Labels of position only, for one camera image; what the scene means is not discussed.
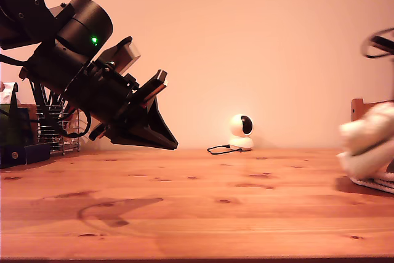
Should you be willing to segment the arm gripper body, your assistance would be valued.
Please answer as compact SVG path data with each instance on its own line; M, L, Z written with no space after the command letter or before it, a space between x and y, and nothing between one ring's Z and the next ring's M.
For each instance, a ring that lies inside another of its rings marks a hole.
M381 36L373 36L371 45L385 52L394 52L394 42Z
M166 86L167 73L158 70L139 86L131 75L120 75L98 62L68 63L59 69L59 87L75 107L99 121L89 139L108 138L108 129L148 126L148 101Z

